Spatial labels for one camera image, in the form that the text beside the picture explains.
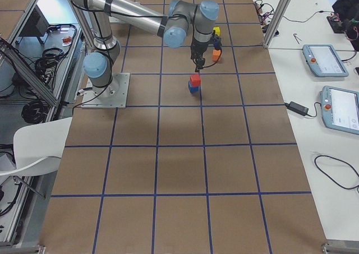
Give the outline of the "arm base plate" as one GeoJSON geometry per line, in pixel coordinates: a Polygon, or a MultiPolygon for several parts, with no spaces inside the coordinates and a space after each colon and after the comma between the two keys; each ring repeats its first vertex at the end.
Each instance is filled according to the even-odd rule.
{"type": "Polygon", "coordinates": [[[82,99],[82,108],[104,109],[104,108],[125,108],[128,96],[128,86],[130,83],[130,73],[113,73],[112,83],[104,93],[100,88],[85,91],[82,99]]]}

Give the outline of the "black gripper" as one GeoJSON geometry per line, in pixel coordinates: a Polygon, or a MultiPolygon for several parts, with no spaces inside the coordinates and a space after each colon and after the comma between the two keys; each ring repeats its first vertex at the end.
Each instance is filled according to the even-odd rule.
{"type": "Polygon", "coordinates": [[[208,48],[208,41],[200,42],[197,39],[192,39],[191,42],[191,60],[195,64],[195,72],[199,73],[204,68],[205,58],[203,54],[208,48]]]}

